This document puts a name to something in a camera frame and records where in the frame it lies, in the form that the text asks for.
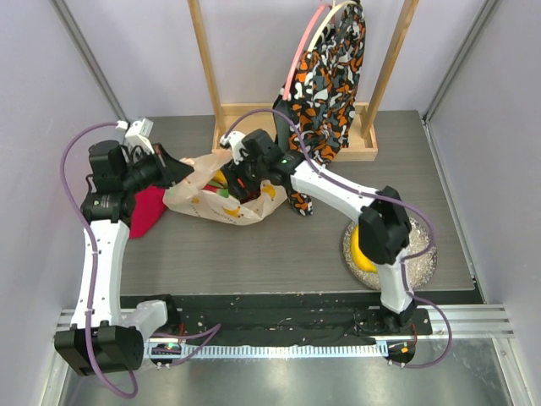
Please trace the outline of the banana print plastic bag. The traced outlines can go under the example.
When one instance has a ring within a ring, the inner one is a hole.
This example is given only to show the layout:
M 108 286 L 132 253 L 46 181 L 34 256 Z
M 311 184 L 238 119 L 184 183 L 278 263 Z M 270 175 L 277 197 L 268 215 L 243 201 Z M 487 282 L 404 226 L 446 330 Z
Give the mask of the banana print plastic bag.
M 181 183 L 167 189 L 163 202 L 168 209 L 192 217 L 200 217 L 226 224 L 247 226 L 264 220 L 287 199 L 281 186 L 262 182 L 260 195 L 248 202 L 241 202 L 229 194 L 228 198 L 204 191 L 214 174 L 232 160 L 232 154 L 220 150 L 196 158 L 181 160 L 194 167 L 194 172 Z

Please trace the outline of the fake yellow banana bunch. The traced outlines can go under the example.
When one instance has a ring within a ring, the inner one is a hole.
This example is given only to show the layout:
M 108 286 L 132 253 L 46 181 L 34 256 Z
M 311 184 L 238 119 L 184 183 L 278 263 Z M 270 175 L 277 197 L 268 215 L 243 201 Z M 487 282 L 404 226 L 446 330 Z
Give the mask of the fake yellow banana bunch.
M 367 273 L 376 273 L 376 265 L 364 255 L 362 250 L 359 248 L 359 229 L 358 225 L 355 225 L 350 234 L 350 242 L 348 243 L 348 248 L 350 249 L 350 254 L 352 257 L 352 263 L 361 271 Z

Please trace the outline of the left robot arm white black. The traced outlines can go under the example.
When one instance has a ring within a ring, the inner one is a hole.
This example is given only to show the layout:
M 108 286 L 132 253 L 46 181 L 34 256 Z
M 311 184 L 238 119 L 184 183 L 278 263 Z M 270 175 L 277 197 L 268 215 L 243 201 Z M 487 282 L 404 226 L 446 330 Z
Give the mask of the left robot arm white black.
M 89 149 L 90 189 L 81 205 L 85 220 L 85 263 L 79 299 L 69 328 L 54 339 L 54 347 L 80 376 L 137 370 L 145 342 L 155 333 L 178 332 L 180 315 L 172 296 L 160 294 L 140 301 L 123 315 L 120 285 L 137 193 L 155 186 L 167 189 L 187 178 L 193 168 L 171 157 L 155 143 L 133 161 L 115 140 Z

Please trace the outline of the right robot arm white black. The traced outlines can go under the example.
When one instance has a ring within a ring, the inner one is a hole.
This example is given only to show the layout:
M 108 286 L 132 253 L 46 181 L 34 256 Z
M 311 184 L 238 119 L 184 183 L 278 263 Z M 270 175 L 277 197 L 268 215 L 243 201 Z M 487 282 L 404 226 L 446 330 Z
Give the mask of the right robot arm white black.
M 415 303 L 401 270 L 411 224 L 394 189 L 364 187 L 324 169 L 299 151 L 283 152 L 263 129 L 250 134 L 232 131 L 219 144 L 232 153 L 232 160 L 222 169 L 231 195 L 245 199 L 269 181 L 314 197 L 357 223 L 358 250 L 375 265 L 380 280 L 384 331 L 399 334 L 411 326 Z

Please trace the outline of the fake yellow lemon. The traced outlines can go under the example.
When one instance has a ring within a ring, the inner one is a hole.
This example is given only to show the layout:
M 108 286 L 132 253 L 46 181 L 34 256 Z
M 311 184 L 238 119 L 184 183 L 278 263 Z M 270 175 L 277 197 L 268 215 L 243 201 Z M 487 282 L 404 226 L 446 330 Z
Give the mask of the fake yellow lemon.
M 212 184 L 214 184 L 217 188 L 221 189 L 227 189 L 228 183 L 225 175 L 223 174 L 222 170 L 218 170 L 212 180 L 210 181 Z

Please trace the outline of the fake red dragon fruit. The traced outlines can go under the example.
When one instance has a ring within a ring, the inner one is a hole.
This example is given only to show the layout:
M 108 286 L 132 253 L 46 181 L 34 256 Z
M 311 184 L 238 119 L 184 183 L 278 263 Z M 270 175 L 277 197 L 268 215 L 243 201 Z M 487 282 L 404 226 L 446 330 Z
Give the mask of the fake red dragon fruit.
M 229 191 L 228 191 L 227 186 L 224 186 L 216 182 L 209 182 L 208 184 L 205 185 L 203 190 L 219 195 L 220 197 L 223 197 L 223 198 L 229 197 Z

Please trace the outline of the red cloth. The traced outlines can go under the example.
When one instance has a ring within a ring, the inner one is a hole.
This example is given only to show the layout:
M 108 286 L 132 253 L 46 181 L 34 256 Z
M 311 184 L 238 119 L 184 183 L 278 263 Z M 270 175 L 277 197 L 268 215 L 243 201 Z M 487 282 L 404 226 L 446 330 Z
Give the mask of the red cloth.
M 163 202 L 164 194 L 164 189 L 150 186 L 135 195 L 135 208 L 131 217 L 129 232 L 130 239 L 144 237 L 160 220 L 167 209 Z

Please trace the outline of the orange camouflage garment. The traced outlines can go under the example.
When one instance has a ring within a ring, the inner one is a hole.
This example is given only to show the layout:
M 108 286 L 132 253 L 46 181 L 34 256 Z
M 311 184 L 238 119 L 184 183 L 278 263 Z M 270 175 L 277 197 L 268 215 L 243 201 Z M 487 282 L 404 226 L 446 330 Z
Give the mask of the orange camouflage garment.
M 330 22 L 312 52 L 303 52 L 287 104 L 301 136 L 291 137 L 293 151 L 304 143 L 311 159 L 330 164 L 349 146 L 355 99 L 363 66 L 366 25 L 363 7 L 348 5 Z

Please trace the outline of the pink clothes hanger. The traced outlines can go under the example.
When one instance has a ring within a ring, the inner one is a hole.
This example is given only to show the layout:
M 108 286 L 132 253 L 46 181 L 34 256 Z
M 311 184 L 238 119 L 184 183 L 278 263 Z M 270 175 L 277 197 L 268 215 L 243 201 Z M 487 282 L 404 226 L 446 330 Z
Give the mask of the pink clothes hanger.
M 301 55 L 303 53 L 303 50 L 305 48 L 306 42 L 309 39 L 310 34 L 312 33 L 315 24 L 319 20 L 320 16 L 326 11 L 331 9 L 331 3 L 321 3 L 319 7 L 316 9 L 314 14 L 312 15 L 311 19 L 309 20 L 308 24 L 306 25 L 304 32 L 301 36 L 301 39 L 298 43 L 296 52 L 294 53 L 294 56 L 292 58 L 291 66 L 287 73 L 286 82 L 284 84 L 283 93 L 282 93 L 282 100 L 287 101 L 288 97 L 290 96 L 291 86 L 293 77 L 295 75 L 295 71 L 298 66 L 298 61 L 301 58 Z

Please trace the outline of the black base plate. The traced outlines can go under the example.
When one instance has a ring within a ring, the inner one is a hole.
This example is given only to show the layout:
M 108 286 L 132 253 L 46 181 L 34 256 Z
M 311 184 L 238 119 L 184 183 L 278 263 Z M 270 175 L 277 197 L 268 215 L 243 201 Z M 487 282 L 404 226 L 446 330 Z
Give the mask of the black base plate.
M 211 344 L 291 347 L 371 344 L 378 337 L 432 333 L 426 309 L 385 310 L 377 293 L 167 295 L 172 320 L 161 332 L 183 336 L 219 326 Z

